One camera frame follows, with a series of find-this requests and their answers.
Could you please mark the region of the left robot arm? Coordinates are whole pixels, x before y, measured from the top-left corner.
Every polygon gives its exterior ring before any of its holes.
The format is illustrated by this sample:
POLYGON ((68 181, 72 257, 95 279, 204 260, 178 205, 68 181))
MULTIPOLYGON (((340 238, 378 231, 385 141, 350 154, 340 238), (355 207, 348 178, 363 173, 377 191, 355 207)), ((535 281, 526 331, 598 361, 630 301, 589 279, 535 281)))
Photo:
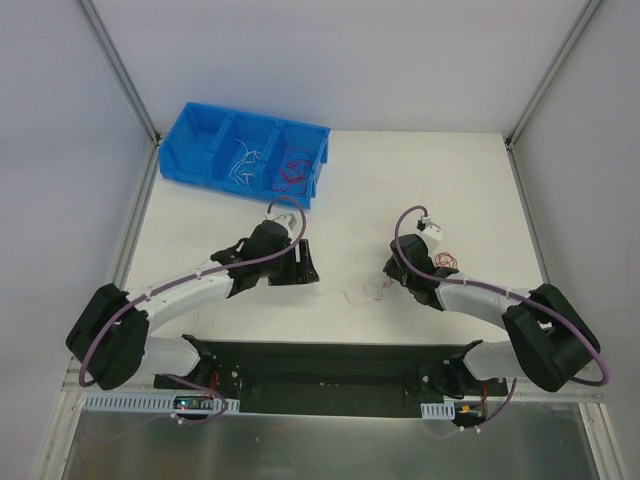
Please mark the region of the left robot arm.
POLYGON ((155 331, 215 301, 230 299, 266 280, 271 286, 316 283, 309 243, 275 220, 213 253, 193 270, 163 283, 122 290, 106 284, 93 294, 66 337, 81 363, 79 382, 103 390, 137 373, 152 374, 161 388, 212 386, 213 353, 191 334, 160 338, 155 331))

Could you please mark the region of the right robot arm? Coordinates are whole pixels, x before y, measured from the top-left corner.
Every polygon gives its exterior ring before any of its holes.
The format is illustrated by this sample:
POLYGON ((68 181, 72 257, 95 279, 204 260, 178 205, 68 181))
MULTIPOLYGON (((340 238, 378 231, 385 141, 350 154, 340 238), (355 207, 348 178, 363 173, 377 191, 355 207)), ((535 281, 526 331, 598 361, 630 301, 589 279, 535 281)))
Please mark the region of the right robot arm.
POLYGON ((507 332, 505 342, 473 342, 453 360, 452 387, 473 394, 486 379, 526 377, 547 392, 567 382, 600 387, 610 380, 601 346, 565 295, 543 283, 509 290, 434 265, 427 243, 403 235, 390 244, 384 272, 425 306, 493 324, 507 332))

